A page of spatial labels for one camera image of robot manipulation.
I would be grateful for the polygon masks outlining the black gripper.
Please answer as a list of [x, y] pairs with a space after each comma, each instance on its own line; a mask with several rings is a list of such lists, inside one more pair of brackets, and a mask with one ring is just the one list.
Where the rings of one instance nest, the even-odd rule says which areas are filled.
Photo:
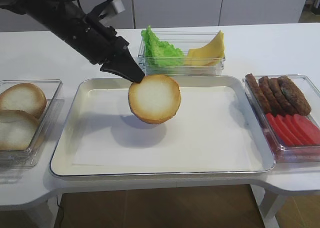
[[129, 43], [112, 27], [105, 27], [96, 15], [65, 13], [65, 42], [92, 64], [103, 64], [101, 72], [140, 83], [145, 73], [128, 50]]

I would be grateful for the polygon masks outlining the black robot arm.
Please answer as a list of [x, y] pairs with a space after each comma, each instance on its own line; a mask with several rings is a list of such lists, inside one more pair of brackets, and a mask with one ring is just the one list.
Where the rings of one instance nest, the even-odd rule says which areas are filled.
[[104, 22], [124, 11], [121, 0], [106, 0], [85, 13], [80, 0], [0, 0], [2, 9], [27, 14], [85, 57], [102, 72], [140, 83], [145, 74], [127, 42]]

